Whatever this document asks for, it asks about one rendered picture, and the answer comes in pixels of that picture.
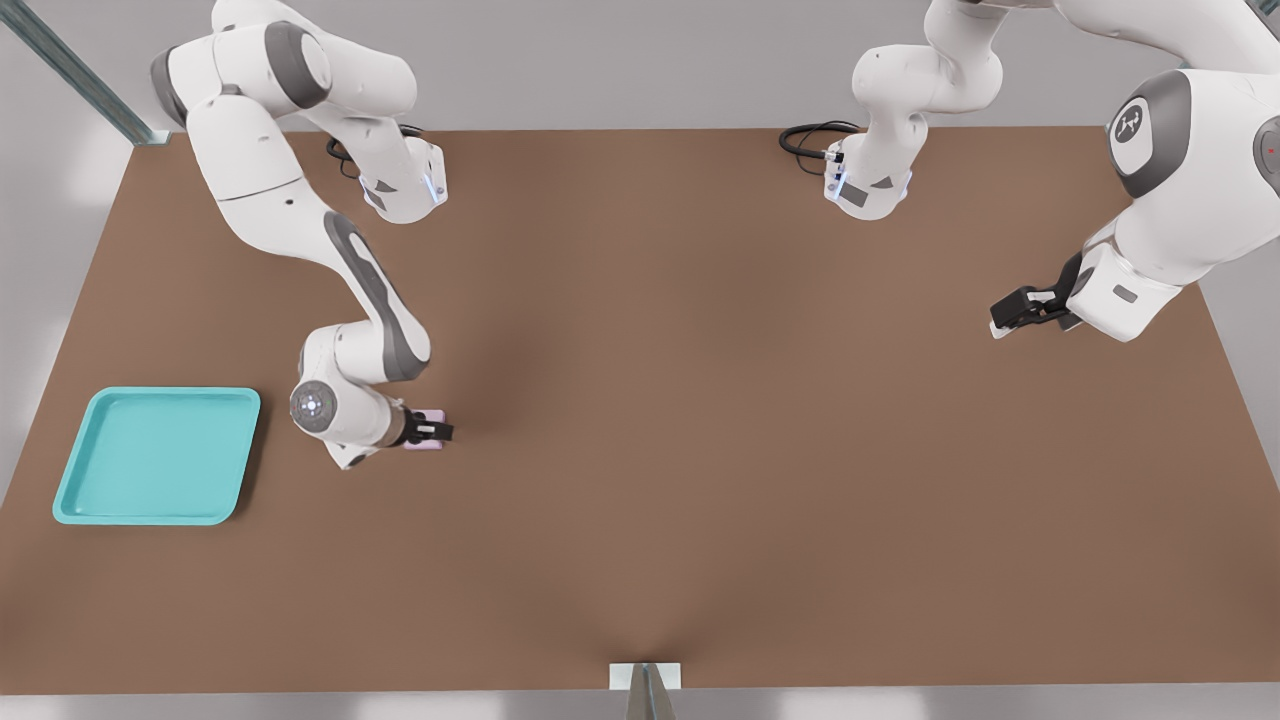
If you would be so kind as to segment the pale blue-green tray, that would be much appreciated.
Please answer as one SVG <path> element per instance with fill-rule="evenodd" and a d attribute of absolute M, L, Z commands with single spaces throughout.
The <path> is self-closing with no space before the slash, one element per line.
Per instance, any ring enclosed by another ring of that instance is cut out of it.
<path fill-rule="evenodd" d="M 261 398 L 243 387 L 108 387 L 52 501 L 64 525 L 214 527 L 236 511 Z"/>

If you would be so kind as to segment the silver frame post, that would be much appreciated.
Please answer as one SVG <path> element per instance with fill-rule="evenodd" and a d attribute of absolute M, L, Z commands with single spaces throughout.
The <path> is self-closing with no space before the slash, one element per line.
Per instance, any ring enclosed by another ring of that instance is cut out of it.
<path fill-rule="evenodd" d="M 132 145 L 154 147 L 169 142 L 170 132 L 155 129 L 140 118 L 24 0 L 0 0 L 0 23 Z"/>
<path fill-rule="evenodd" d="M 677 720 L 669 691 L 681 688 L 678 662 L 609 665 L 609 689 L 627 691 L 625 720 Z"/>

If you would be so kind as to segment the pale lilac phone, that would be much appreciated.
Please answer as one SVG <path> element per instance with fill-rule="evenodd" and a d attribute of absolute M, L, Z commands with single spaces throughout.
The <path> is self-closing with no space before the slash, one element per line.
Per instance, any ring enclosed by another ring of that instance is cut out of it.
<path fill-rule="evenodd" d="M 413 439 L 403 442 L 401 447 L 412 451 L 443 450 L 448 438 L 436 438 L 435 429 L 445 425 L 445 413 L 439 409 L 415 409 L 411 413 L 413 415 L 413 424 L 416 427 L 430 427 L 430 432 L 420 432 Z"/>

